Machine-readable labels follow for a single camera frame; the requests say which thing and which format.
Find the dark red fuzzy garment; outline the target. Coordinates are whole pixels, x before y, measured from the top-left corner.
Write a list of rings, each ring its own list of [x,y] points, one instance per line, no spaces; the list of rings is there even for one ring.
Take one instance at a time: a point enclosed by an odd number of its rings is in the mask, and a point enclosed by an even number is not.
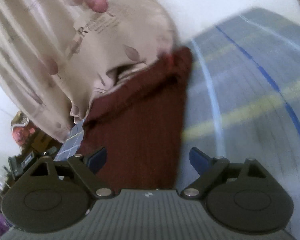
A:
[[[192,62],[181,47],[93,101],[78,153],[107,150],[97,177],[112,190],[174,186]]]

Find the cluttered shelf with toys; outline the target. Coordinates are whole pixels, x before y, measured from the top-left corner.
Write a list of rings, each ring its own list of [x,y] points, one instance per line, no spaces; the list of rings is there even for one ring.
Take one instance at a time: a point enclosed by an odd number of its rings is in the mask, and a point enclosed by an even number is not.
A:
[[[20,148],[16,156],[17,161],[24,161],[29,153],[43,153],[52,147],[57,150],[61,143],[39,129],[22,111],[19,111],[11,121],[13,140]],[[0,236],[8,231],[10,224],[6,221],[0,211]]]

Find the grey plaid bed sheet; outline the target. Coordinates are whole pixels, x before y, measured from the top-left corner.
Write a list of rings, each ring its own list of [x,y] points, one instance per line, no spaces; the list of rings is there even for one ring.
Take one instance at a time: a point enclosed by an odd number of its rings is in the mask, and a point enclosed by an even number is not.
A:
[[[253,156],[291,195],[288,225],[270,239],[300,239],[300,26],[264,9],[226,20],[189,42],[194,64],[178,187],[196,174],[199,146],[242,161]],[[88,216],[67,239],[245,239],[175,192],[129,193]]]

